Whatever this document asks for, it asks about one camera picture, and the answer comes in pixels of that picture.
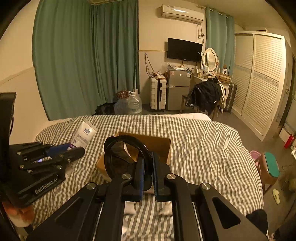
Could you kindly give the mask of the white oval vanity mirror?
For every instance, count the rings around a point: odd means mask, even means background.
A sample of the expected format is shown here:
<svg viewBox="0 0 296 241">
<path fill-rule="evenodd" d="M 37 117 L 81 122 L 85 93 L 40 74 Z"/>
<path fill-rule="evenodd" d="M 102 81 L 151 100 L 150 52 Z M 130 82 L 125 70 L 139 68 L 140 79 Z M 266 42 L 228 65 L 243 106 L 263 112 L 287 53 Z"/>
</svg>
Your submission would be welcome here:
<svg viewBox="0 0 296 241">
<path fill-rule="evenodd" d="M 202 55 L 201 70 L 204 74 L 215 75 L 218 70 L 219 59 L 212 48 L 207 48 Z"/>
</svg>

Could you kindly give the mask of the large green curtain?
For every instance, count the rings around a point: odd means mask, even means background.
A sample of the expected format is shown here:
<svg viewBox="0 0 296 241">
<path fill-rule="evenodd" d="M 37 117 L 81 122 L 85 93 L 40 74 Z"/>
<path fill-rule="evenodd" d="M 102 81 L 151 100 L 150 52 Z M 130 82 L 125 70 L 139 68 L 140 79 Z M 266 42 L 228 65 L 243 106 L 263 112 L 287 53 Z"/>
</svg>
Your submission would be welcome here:
<svg viewBox="0 0 296 241">
<path fill-rule="evenodd" d="M 36 80 L 49 120 L 91 115 L 139 86 L 138 1 L 40 1 Z"/>
</svg>

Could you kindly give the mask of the black garment on bed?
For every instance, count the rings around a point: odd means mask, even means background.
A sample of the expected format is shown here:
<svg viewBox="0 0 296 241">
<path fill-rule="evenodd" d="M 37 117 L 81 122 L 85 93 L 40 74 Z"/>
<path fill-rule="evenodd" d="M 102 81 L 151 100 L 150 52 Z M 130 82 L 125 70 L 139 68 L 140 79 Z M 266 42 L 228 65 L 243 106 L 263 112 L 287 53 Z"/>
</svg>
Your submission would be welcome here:
<svg viewBox="0 0 296 241">
<path fill-rule="evenodd" d="M 247 214 L 246 218 L 253 223 L 263 234 L 267 234 L 268 221 L 267 213 L 263 209 L 258 209 L 251 214 Z"/>
</svg>

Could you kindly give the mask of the cardboard box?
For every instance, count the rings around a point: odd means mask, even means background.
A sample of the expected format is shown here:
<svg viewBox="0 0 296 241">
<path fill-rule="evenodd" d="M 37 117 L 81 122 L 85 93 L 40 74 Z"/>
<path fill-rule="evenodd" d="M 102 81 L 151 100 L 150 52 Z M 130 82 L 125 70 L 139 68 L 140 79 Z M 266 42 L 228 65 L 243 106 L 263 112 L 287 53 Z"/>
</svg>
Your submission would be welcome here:
<svg viewBox="0 0 296 241">
<path fill-rule="evenodd" d="M 139 135 L 135 133 L 118 132 L 114 136 L 108 137 L 105 141 L 105 145 L 109 144 L 111 140 L 118 136 L 132 136 L 142 142 L 149 152 L 156 153 L 161 162 L 169 165 L 171 163 L 171 140 L 169 138 L 154 137 L 147 135 Z M 126 169 L 128 164 L 132 164 L 137 161 L 139 156 L 139 150 L 131 144 L 124 141 L 119 141 L 114 144 L 110 150 L 111 163 L 115 167 L 116 171 L 123 171 Z M 107 174 L 107 170 L 104 163 L 104 154 L 102 154 L 97 163 L 104 180 L 110 181 L 111 177 Z"/>
</svg>

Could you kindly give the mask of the black television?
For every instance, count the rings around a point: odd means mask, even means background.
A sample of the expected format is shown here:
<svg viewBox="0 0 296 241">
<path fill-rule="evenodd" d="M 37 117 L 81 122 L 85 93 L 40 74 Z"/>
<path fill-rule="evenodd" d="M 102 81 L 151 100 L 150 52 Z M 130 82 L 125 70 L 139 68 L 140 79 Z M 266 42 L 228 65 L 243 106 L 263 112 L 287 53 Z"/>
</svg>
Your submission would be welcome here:
<svg viewBox="0 0 296 241">
<path fill-rule="evenodd" d="M 202 44 L 168 38 L 167 58 L 201 63 Z"/>
</svg>

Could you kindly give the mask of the silver mini fridge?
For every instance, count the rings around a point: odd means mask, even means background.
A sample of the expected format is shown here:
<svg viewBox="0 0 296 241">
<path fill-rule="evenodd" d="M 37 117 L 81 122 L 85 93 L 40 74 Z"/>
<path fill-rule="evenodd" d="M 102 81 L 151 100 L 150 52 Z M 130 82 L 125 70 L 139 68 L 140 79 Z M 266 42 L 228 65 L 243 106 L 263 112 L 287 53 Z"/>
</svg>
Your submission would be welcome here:
<svg viewBox="0 0 296 241">
<path fill-rule="evenodd" d="M 184 95 L 189 93 L 191 76 L 185 70 L 168 71 L 168 87 L 166 94 L 166 109 L 178 111 L 181 109 L 181 101 Z"/>
</svg>

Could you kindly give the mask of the small green curtain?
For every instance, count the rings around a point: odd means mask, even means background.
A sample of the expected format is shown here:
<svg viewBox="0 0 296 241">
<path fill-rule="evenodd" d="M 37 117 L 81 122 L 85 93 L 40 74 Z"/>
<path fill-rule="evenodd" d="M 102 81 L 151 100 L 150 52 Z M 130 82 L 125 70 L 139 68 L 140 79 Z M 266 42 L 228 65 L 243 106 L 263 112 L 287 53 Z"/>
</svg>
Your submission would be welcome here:
<svg viewBox="0 0 296 241">
<path fill-rule="evenodd" d="M 212 48 L 219 57 L 218 67 L 222 71 L 226 65 L 232 76 L 235 57 L 234 18 L 219 14 L 217 10 L 206 8 L 206 48 Z"/>
</svg>

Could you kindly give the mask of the green stool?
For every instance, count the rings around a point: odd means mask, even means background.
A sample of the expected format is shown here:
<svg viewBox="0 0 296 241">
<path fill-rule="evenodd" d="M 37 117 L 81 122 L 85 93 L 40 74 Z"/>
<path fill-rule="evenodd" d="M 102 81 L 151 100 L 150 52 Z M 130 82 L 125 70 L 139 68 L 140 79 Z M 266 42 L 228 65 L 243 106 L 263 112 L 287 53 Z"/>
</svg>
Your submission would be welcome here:
<svg viewBox="0 0 296 241">
<path fill-rule="evenodd" d="M 256 160 L 257 170 L 259 172 L 263 194 L 276 183 L 280 176 L 280 170 L 275 156 L 270 152 L 261 154 Z"/>
</svg>

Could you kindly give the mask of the black clothes on chair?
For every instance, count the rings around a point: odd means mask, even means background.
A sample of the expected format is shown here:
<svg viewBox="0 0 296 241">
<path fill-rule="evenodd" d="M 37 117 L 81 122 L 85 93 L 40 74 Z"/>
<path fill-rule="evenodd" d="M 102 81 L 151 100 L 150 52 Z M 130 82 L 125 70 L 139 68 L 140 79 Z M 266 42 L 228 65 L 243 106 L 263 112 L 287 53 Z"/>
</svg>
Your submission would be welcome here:
<svg viewBox="0 0 296 241">
<path fill-rule="evenodd" d="M 187 95 L 185 106 L 197 106 L 200 111 L 211 114 L 222 97 L 224 87 L 214 77 L 196 84 Z"/>
</svg>

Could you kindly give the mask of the red fire extinguisher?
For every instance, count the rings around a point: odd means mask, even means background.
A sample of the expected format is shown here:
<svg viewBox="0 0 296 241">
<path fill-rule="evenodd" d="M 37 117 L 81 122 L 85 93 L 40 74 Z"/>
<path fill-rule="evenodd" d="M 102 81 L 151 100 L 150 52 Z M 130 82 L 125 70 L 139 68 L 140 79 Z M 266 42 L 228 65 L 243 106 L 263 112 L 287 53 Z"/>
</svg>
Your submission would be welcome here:
<svg viewBox="0 0 296 241">
<path fill-rule="evenodd" d="M 284 145 L 284 148 L 285 148 L 285 149 L 290 148 L 290 147 L 292 146 L 294 140 L 295 140 L 295 134 L 294 134 L 294 135 L 290 135 L 290 136 L 288 137 L 288 140 L 286 141 L 286 143 L 285 143 L 285 145 Z"/>
</svg>

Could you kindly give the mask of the white suitcase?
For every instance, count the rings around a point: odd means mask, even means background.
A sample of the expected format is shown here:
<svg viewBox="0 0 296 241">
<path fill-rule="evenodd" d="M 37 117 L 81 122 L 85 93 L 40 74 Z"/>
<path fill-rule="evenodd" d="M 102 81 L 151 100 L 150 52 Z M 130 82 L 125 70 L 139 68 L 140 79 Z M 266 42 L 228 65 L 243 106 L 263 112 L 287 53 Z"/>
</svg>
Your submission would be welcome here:
<svg viewBox="0 0 296 241">
<path fill-rule="evenodd" d="M 153 110 L 166 108 L 167 80 L 165 76 L 158 75 L 150 77 L 151 81 L 151 100 L 150 107 Z"/>
</svg>

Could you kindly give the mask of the white louvered wardrobe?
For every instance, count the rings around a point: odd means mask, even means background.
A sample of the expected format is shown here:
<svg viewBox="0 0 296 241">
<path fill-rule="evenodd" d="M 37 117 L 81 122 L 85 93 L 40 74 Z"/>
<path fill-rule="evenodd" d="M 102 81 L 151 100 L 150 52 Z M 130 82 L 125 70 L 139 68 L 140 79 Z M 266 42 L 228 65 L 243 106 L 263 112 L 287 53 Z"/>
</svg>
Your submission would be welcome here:
<svg viewBox="0 0 296 241">
<path fill-rule="evenodd" d="M 263 141 L 283 99 L 287 52 L 284 36 L 262 32 L 235 35 L 232 112 Z"/>
</svg>

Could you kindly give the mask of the dark suitcase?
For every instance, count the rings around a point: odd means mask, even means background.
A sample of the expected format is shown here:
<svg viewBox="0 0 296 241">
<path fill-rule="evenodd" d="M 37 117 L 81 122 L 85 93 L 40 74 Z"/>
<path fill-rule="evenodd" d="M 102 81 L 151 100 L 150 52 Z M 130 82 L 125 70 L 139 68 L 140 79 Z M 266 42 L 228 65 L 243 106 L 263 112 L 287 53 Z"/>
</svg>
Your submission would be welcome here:
<svg viewBox="0 0 296 241">
<path fill-rule="evenodd" d="M 227 96 L 226 106 L 224 108 L 224 111 L 227 113 L 231 113 L 236 91 L 237 91 L 237 85 L 234 83 L 229 84 L 228 90 L 229 90 L 229 94 Z"/>
</svg>

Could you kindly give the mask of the wall air conditioner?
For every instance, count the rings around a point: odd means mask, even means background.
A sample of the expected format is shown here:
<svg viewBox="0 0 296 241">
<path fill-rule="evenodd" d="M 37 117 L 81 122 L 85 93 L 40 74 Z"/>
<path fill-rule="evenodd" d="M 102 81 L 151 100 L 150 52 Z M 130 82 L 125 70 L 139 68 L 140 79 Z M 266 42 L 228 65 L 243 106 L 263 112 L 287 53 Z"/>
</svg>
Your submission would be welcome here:
<svg viewBox="0 0 296 241">
<path fill-rule="evenodd" d="M 177 19 L 197 24 L 203 23 L 204 20 L 204 14 L 201 11 L 164 4 L 161 6 L 161 16 L 164 18 Z"/>
</svg>

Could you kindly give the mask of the checkered bed duvet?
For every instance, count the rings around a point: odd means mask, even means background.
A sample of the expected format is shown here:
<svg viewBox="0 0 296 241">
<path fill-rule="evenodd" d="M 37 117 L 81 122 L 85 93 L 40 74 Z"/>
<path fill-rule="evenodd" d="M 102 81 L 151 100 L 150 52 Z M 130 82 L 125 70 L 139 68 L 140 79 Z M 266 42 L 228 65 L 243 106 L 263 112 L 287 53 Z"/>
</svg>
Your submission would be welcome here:
<svg viewBox="0 0 296 241">
<path fill-rule="evenodd" d="M 105 140 L 119 131 L 169 138 L 173 173 L 189 183 L 210 183 L 244 216 L 263 209 L 258 171 L 236 129 L 210 120 L 163 115 L 94 115 L 51 125 L 35 141 L 68 143 L 84 118 L 97 127 L 97 133 L 67 180 L 34 202 L 34 229 L 88 182 L 104 183 L 96 163 Z M 174 240 L 173 218 L 159 214 L 165 204 L 145 194 L 143 201 L 135 205 L 136 214 L 125 215 L 127 240 Z"/>
</svg>

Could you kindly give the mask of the large water bottle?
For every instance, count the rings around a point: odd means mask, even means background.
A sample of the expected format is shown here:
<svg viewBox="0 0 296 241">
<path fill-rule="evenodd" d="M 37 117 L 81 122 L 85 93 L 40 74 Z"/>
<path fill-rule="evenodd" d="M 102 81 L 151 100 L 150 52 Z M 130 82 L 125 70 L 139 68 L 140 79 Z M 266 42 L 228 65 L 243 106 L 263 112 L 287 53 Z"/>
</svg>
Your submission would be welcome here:
<svg viewBox="0 0 296 241">
<path fill-rule="evenodd" d="M 142 99 L 136 92 L 129 92 L 127 98 L 128 114 L 141 114 L 142 112 Z"/>
</svg>

